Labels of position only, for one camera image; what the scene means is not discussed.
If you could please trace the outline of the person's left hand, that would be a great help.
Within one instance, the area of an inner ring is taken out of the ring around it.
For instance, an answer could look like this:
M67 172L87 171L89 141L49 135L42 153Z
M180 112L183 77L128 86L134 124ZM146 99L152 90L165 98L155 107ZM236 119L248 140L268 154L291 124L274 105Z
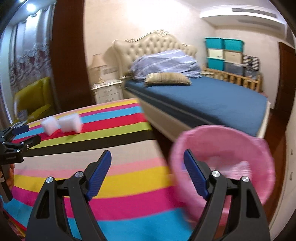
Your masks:
M6 183L10 190L12 190L14 186L14 171L15 171L15 164L10 164L10 168L8 171L8 178L6 179Z

